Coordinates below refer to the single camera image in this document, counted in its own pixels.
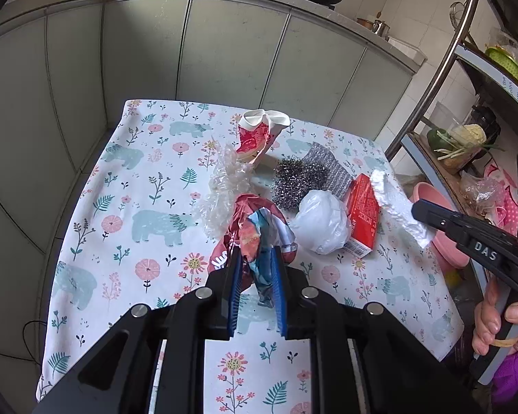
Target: red snack wrapper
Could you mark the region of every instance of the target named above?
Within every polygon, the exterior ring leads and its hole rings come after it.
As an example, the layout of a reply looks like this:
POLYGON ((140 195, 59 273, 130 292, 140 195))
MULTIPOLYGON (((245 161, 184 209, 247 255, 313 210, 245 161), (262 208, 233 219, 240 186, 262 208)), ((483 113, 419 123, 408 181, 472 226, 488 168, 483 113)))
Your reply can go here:
POLYGON ((347 199, 347 217, 351 221, 351 237, 344 244, 344 249, 357 258, 363 258, 374 247, 378 212, 380 207, 376 202, 370 178, 360 174, 351 187, 347 199))

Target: table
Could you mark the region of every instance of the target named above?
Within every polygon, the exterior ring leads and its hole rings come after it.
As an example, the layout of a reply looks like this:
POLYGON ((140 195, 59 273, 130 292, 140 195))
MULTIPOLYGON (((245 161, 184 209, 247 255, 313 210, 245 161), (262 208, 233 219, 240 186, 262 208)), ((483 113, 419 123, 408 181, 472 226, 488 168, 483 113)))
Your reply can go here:
MULTIPOLYGON (((217 242, 189 213, 207 194, 219 145, 238 144, 243 112, 205 103, 127 101, 59 254, 38 400, 131 306, 174 304, 205 283, 217 242), (157 212, 169 216, 144 228, 141 217, 157 212)), ((292 120, 269 155, 303 157, 313 141, 332 150, 353 176, 381 169, 398 186, 375 143, 303 121, 292 120)), ((341 303, 383 303, 439 360, 462 334, 434 254, 420 250, 384 213, 376 246, 364 259, 299 248, 291 266, 341 303)), ((257 301, 252 286, 242 295, 235 337, 206 343, 205 413, 309 412, 308 341, 285 341, 274 310, 257 301), (277 401, 283 402, 275 404, 269 390, 282 394, 277 401)))

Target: human hand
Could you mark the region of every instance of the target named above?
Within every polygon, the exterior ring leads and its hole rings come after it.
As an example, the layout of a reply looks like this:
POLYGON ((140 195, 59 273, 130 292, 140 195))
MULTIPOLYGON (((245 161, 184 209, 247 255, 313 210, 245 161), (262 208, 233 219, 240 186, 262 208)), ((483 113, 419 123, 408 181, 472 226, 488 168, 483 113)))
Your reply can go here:
MULTIPOLYGON (((480 302, 474 309, 476 328, 472 339, 472 347, 480 355, 489 352, 489 346, 495 339, 495 334, 501 328, 500 315, 495 308, 498 297, 497 279, 493 277, 487 284, 483 302, 480 302)), ((518 302, 507 308, 505 319, 510 323, 518 324, 518 302)), ((516 352, 518 352, 518 342, 510 348, 509 354, 516 352)))

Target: clear plastic wrap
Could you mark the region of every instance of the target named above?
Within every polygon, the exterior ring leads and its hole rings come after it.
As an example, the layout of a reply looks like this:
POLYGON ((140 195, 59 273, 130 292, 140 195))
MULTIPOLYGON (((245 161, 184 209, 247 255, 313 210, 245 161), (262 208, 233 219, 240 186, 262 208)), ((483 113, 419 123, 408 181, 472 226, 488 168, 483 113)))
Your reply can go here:
POLYGON ((341 249, 351 235, 344 203, 329 191, 311 190, 290 222, 297 243, 320 255, 341 249))
POLYGON ((253 165, 238 162, 236 150, 225 145, 209 180, 209 194, 193 209, 208 237, 220 239, 225 234, 236 197, 250 192, 252 177, 253 165))

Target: red box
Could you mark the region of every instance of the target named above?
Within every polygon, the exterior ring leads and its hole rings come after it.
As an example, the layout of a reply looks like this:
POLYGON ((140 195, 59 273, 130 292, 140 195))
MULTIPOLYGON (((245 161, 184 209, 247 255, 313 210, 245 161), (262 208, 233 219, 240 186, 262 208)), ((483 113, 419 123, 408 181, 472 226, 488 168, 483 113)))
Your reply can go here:
POLYGON ((347 199, 347 217, 351 221, 351 237, 344 249, 363 258, 374 247, 380 206, 374 197, 370 178, 360 174, 353 182, 347 199))

